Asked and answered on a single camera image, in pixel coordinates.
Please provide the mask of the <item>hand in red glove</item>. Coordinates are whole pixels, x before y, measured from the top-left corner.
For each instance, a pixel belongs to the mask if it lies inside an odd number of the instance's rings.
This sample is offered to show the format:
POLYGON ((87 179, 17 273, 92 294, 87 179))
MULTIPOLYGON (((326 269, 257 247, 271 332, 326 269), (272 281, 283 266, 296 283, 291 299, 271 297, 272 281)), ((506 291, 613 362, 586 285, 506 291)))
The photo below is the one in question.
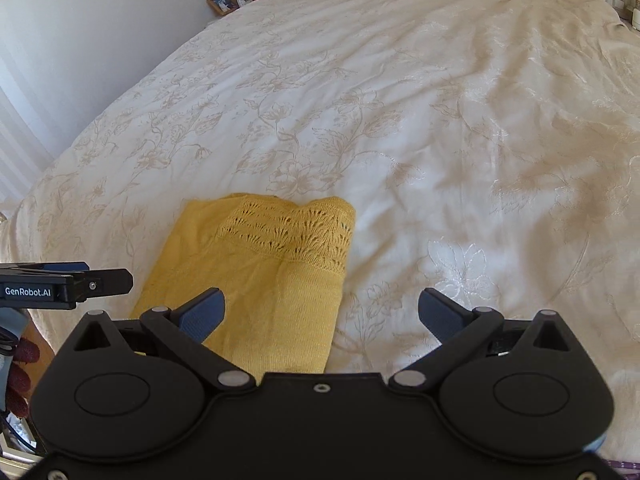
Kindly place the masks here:
POLYGON ((6 410, 18 418, 28 416, 27 393, 32 388, 32 380, 21 364, 36 364, 40 361, 40 349, 32 341, 22 338, 18 343, 13 363, 6 380, 6 410))

